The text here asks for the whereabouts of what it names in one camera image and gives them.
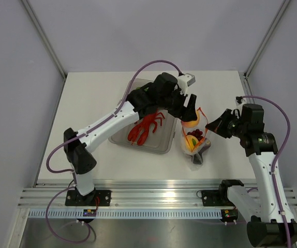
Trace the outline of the peach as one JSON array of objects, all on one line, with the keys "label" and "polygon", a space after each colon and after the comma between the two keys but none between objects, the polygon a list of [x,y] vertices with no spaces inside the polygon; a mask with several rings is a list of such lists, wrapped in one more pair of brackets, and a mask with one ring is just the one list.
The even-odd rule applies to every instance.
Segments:
[{"label": "peach", "polygon": [[188,122],[181,121],[182,127],[183,128],[194,128],[195,126],[197,126],[200,122],[200,113],[198,110],[196,110],[196,117],[197,117],[196,120],[192,120],[192,121],[188,121]]}]

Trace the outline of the purple grape bunch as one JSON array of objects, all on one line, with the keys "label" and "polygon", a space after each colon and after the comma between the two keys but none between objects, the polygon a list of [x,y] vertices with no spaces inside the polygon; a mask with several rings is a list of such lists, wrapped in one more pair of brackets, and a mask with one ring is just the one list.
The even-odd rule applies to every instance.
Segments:
[{"label": "purple grape bunch", "polygon": [[198,141],[201,141],[204,138],[203,132],[199,129],[188,132],[187,135],[195,137]]}]

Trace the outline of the clear zip top bag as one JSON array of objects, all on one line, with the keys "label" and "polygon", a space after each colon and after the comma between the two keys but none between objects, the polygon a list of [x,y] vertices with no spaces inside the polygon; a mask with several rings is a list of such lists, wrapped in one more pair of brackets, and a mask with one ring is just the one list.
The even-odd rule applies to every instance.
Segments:
[{"label": "clear zip top bag", "polygon": [[181,150],[191,171],[198,171],[204,164],[204,154],[211,147],[208,119],[202,108],[196,110],[197,120],[181,122]]}]

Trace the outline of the yellow lemon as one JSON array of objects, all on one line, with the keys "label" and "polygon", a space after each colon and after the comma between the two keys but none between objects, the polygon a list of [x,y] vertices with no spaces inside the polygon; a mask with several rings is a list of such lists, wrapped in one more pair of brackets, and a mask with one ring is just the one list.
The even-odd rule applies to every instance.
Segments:
[{"label": "yellow lemon", "polygon": [[198,144],[198,142],[199,141],[191,135],[185,136],[185,146],[189,152],[193,152],[196,149],[196,145]]}]

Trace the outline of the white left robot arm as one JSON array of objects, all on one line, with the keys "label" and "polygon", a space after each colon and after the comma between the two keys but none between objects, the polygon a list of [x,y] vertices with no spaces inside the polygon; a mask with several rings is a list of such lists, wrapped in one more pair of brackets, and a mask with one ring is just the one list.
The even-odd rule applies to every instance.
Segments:
[{"label": "white left robot arm", "polygon": [[158,109],[166,110],[184,122],[196,120],[196,96],[187,94],[195,81],[192,74],[174,77],[163,72],[153,82],[128,91],[125,99],[107,116],[78,131],[68,128],[64,132],[64,151],[74,169],[76,198],[82,205],[88,206],[95,199],[95,186],[90,175],[97,164],[92,155],[95,149],[122,128]]}]

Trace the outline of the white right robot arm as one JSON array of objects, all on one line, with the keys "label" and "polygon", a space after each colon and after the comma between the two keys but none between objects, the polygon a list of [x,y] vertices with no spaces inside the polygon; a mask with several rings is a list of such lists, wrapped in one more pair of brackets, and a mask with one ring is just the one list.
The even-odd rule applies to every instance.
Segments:
[{"label": "white right robot arm", "polygon": [[237,137],[244,148],[257,182],[260,200],[250,196],[239,180],[224,180],[218,200],[233,203],[247,222],[247,236],[253,247],[292,247],[297,242],[297,221],[287,202],[281,181],[277,147],[273,134],[264,131],[264,109],[242,104],[226,109],[206,128],[223,138]]}]

